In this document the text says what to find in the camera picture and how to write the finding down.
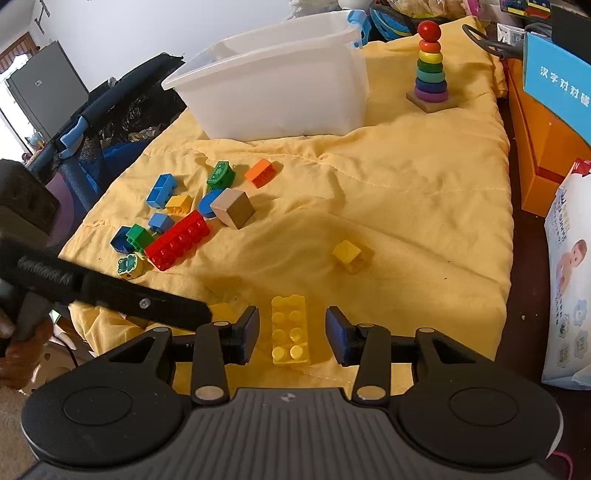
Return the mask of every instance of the white wall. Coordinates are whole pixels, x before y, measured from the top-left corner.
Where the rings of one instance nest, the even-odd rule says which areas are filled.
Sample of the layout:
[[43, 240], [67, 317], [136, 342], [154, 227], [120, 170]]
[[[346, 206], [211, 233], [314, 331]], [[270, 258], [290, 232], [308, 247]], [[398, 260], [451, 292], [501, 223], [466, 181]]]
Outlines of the white wall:
[[33, 0], [12, 0], [0, 10], [0, 52], [29, 29]]
[[[58, 40], [90, 90], [166, 52], [186, 59], [223, 38], [280, 22], [288, 0], [45, 0], [39, 46]], [[36, 3], [33, 16], [38, 18]]]

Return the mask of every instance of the diaper package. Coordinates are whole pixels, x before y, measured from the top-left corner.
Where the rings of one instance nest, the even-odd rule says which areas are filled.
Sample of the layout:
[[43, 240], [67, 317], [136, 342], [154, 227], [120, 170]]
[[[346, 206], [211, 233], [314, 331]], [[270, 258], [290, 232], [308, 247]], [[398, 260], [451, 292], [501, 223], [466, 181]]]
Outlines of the diaper package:
[[542, 382], [591, 390], [591, 160], [577, 159], [545, 220], [550, 330]]

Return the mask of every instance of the green ring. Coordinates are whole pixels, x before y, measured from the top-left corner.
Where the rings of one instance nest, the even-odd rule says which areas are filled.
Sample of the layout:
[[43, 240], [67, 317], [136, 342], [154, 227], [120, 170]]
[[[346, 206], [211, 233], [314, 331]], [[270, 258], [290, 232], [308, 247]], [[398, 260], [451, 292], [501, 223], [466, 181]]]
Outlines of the green ring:
[[429, 73], [417, 70], [417, 78], [427, 83], [440, 83], [445, 80], [445, 72]]
[[417, 62], [419, 70], [427, 73], [439, 73], [443, 71], [443, 63], [427, 63], [419, 59]]

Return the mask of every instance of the yellow blanket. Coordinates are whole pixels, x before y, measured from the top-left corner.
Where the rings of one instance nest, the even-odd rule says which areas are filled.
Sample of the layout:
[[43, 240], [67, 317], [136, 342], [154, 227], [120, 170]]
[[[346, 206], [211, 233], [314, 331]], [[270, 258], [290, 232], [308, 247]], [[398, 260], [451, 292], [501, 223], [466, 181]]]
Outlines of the yellow blanket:
[[[246, 191], [256, 210], [253, 218], [238, 231], [211, 222], [212, 234], [197, 251], [136, 281], [228, 304], [214, 308], [216, 318], [235, 319], [250, 304], [260, 309], [252, 361], [227, 367], [232, 388], [350, 386], [355, 369], [335, 363], [324, 335], [331, 305], [353, 323], [379, 323], [396, 335], [431, 326], [494, 358], [512, 261], [509, 144], [496, 106], [506, 86], [500, 63], [464, 35], [460, 21], [442, 30], [447, 81], [459, 108], [427, 115], [406, 100], [418, 56], [412, 37], [363, 49], [366, 126], [345, 137], [207, 140], [186, 111], [111, 185], [62, 258], [116, 275], [119, 255], [109, 241], [121, 225], [147, 226], [155, 210], [145, 199], [158, 175], [174, 174], [176, 193], [192, 195], [196, 204], [213, 166], [228, 160], [237, 173], [234, 188]], [[280, 171], [257, 190], [243, 174], [262, 157]], [[331, 255], [343, 239], [374, 252], [354, 275]], [[313, 364], [275, 367], [271, 299], [294, 293], [307, 300]], [[70, 310], [97, 353], [142, 332], [102, 307]], [[178, 369], [179, 391], [187, 391], [188, 371]], [[409, 381], [407, 371], [397, 371], [395, 391]]]

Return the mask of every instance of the baby picture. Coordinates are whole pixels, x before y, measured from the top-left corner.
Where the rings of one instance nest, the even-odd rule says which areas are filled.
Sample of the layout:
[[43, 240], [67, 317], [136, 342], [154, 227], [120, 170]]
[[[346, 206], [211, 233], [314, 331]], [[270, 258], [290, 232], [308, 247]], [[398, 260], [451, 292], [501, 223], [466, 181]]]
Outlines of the baby picture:
[[587, 254], [587, 242], [581, 239], [573, 246], [570, 252], [566, 252], [556, 266], [556, 280], [558, 281], [558, 292], [564, 295], [569, 286], [570, 276], [573, 268], [578, 267]]

